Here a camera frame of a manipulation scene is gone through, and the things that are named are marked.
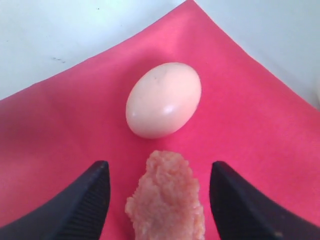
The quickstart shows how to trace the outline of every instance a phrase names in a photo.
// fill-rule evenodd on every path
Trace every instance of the red surface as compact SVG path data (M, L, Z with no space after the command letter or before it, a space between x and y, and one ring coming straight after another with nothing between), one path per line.
M198 71L199 108L175 134L140 139L126 124L128 94L150 68L173 61ZM191 0L116 47L0 101L0 225L45 203L94 161L107 160L112 190L101 239L134 239L125 202L153 150L190 160L207 239L218 238L208 199L216 160L320 225L320 113Z

